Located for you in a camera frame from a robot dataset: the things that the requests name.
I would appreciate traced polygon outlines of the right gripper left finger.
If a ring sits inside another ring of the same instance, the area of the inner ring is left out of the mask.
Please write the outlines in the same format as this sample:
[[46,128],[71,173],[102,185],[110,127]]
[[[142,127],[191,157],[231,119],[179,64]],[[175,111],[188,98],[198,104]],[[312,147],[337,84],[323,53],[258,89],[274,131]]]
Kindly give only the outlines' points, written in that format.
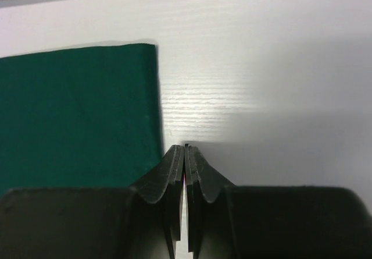
[[174,258],[184,147],[128,187],[40,187],[1,198],[2,258]]

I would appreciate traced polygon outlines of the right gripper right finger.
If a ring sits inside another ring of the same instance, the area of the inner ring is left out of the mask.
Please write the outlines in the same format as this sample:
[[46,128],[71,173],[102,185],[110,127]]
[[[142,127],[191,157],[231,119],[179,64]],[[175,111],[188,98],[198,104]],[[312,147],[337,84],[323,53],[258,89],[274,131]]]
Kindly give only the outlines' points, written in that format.
[[238,186],[191,145],[184,167],[194,258],[371,257],[371,215],[351,190]]

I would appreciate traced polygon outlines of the green surgical cloth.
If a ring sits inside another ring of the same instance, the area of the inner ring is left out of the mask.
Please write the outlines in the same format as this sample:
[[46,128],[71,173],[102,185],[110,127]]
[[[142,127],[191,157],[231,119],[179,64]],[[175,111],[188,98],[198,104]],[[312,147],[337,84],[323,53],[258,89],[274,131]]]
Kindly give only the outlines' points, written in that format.
[[124,187],[163,156],[152,44],[1,59],[1,192]]

